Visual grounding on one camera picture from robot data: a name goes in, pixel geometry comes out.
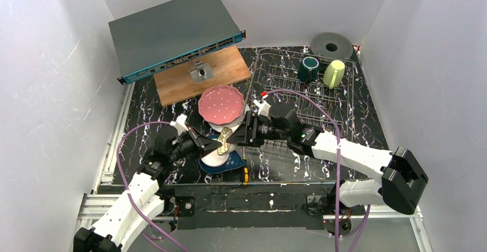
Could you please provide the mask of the white bowl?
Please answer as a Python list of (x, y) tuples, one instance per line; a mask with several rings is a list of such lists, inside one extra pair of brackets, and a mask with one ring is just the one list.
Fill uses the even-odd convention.
[(229, 154), (218, 154), (218, 152), (215, 150), (211, 152), (210, 154), (204, 156), (201, 158), (202, 163), (209, 167), (217, 167), (223, 165), (229, 158)]

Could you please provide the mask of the small patterned flower dish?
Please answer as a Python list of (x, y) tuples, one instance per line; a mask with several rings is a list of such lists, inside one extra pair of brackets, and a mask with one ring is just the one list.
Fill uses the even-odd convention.
[(234, 145), (228, 143), (227, 139), (233, 134), (233, 130), (228, 127), (224, 127), (221, 130), (217, 141), (221, 143), (221, 146), (217, 149), (217, 154), (219, 156), (229, 154), (234, 150)]

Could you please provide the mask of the dark green mug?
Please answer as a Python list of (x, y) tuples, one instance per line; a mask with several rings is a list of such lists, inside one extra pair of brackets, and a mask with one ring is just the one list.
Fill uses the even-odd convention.
[(319, 61), (315, 57), (305, 57), (301, 60), (297, 77), (303, 83), (310, 83), (316, 80), (319, 71)]

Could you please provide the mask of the light green mug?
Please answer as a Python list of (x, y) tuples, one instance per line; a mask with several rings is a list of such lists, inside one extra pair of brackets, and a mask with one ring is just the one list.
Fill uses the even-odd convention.
[(341, 60), (332, 61), (327, 68), (322, 77), (322, 82), (329, 89), (333, 89), (339, 86), (342, 78), (345, 74), (345, 63)]

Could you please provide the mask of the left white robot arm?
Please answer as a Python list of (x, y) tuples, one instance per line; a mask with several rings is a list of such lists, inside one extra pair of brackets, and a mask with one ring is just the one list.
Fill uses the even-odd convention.
[(164, 176), (173, 163), (193, 156), (202, 158), (222, 143), (188, 128), (168, 127), (148, 150), (125, 191), (90, 228), (80, 228), (74, 236), (73, 251), (126, 251), (164, 210), (170, 191), (163, 191)]

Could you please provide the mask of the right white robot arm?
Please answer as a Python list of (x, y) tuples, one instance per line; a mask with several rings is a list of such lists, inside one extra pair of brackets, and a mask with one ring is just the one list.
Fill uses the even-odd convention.
[(277, 104), (248, 111), (243, 123), (226, 142), (259, 148), (267, 140), (285, 141), (293, 152), (338, 165), (368, 176), (368, 180), (345, 181), (335, 187), (345, 207), (376, 204), (412, 215), (429, 178), (407, 148), (395, 151), (369, 148), (302, 122), (294, 109)]

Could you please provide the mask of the white plate under pink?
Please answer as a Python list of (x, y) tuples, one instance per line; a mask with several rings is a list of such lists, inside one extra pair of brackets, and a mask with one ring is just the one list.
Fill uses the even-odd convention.
[(221, 124), (221, 125), (217, 125), (217, 124), (214, 124), (214, 123), (208, 123), (211, 128), (217, 132), (221, 132), (224, 128), (229, 128), (229, 129), (232, 129), (232, 131), (235, 131), (239, 126), (240, 124), (242, 123), (242, 120), (243, 118), (245, 117), (245, 113), (247, 111), (250, 110), (250, 107), (248, 104), (245, 104), (245, 107), (243, 108), (243, 110), (241, 111), (240, 115), (234, 119), (233, 121), (229, 122), (229, 123), (225, 123), (225, 124)]

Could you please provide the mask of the blue shell shaped plate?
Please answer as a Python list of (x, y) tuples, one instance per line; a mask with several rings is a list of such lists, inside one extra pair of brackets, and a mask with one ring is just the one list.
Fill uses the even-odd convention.
[(217, 166), (217, 167), (209, 167), (209, 166), (205, 165), (204, 163), (202, 163), (202, 161), (200, 159), (199, 165), (200, 165), (201, 169), (205, 173), (213, 175), (213, 174), (223, 173), (223, 172), (227, 172), (230, 170), (239, 169), (239, 168), (243, 167), (244, 162), (242, 160), (242, 157), (236, 151), (237, 146), (235, 144), (233, 144), (233, 145), (234, 145), (234, 150), (231, 153), (229, 153), (229, 158), (223, 165)]

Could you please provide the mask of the yellow black screwdriver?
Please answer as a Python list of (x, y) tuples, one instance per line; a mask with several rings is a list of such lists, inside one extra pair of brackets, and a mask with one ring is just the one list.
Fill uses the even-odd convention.
[(248, 185), (249, 183), (249, 170), (248, 170), (248, 164), (247, 164), (247, 159), (246, 159), (246, 153), (245, 153), (245, 148), (242, 148), (242, 160), (244, 163), (244, 166), (241, 169), (241, 183), (243, 185)]

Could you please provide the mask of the pink dotted scalloped plate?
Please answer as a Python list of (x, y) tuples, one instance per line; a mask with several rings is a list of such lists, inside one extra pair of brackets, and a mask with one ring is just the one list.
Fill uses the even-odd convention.
[(202, 93), (198, 112), (203, 119), (215, 125), (231, 123), (245, 109), (243, 94), (235, 87), (222, 85), (211, 87)]

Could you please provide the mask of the wooden cutting board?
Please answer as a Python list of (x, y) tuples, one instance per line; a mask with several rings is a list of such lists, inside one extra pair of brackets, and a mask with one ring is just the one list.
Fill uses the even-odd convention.
[[(209, 65), (204, 80), (196, 75), (196, 63)], [(153, 75), (160, 104), (168, 106), (204, 93), (213, 86), (231, 85), (251, 77), (248, 65), (236, 46), (198, 57)]]

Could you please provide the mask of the grey tape roll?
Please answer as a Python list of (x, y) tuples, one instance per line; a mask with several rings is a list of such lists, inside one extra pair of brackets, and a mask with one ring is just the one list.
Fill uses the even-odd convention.
[(354, 52), (352, 43), (346, 37), (332, 32), (317, 34), (311, 40), (310, 47), (314, 55), (331, 59), (347, 60)]

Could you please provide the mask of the small grey metal bracket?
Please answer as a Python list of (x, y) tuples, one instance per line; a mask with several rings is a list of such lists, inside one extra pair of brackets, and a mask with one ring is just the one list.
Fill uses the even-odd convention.
[(190, 61), (189, 72), (195, 83), (201, 83), (214, 77), (209, 63), (203, 63), (201, 61)]

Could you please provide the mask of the aluminium frame rail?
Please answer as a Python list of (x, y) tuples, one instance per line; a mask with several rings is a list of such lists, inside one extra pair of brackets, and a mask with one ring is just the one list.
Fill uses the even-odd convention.
[[(170, 122), (159, 121), (157, 126), (159, 127), (158, 137), (171, 125)], [(267, 140), (256, 149), (261, 149), (272, 142), (277, 143), (277, 151), (284, 157), (293, 156), (297, 160), (306, 161), (327, 161), (297, 154), (288, 148), (285, 141)], [(243, 147), (245, 149), (254, 148), (237, 146), (236, 151), (241, 157)], [(148, 150), (143, 155), (141, 164)], [(149, 225), (154, 225), (156, 221), (168, 221), (173, 228), (183, 230), (188, 229), (191, 222), (207, 220), (215, 215), (228, 215), (230, 221), (218, 220), (220, 226), (226, 227), (230, 224), (241, 226), (245, 223), (250, 226), (260, 226), (261, 222), (257, 221), (259, 216), (263, 216), (275, 226), (289, 226), (292, 217), (306, 218), (311, 215), (327, 215), (333, 218), (341, 216), (349, 218), (351, 214), (358, 213), (360, 206), (376, 205), (367, 204), (348, 208), (340, 204), (335, 187), (345, 181), (359, 180), (344, 180), (337, 177), (334, 183), (296, 183), (292, 180), (285, 180), (283, 183), (271, 184), (258, 183), (251, 179), (249, 173), (249, 183), (243, 185), (241, 183), (242, 167), (211, 175), (201, 169), (200, 159), (186, 157), (173, 163), (169, 172), (163, 177), (165, 180), (163, 191), (170, 191), (171, 195), (164, 200), (164, 210), (155, 216)], [(126, 189), (124, 182), (130, 182), (133, 176), (123, 176), (121, 194)], [(364, 176), (363, 180), (368, 180), (368, 176)], [(79, 212), (78, 229), (90, 228), (121, 194), (85, 195)]]

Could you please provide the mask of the grey blue network switch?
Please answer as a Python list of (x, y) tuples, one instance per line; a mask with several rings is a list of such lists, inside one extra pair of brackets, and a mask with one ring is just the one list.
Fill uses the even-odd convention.
[(121, 85), (241, 42), (222, 0), (171, 0), (109, 22)]

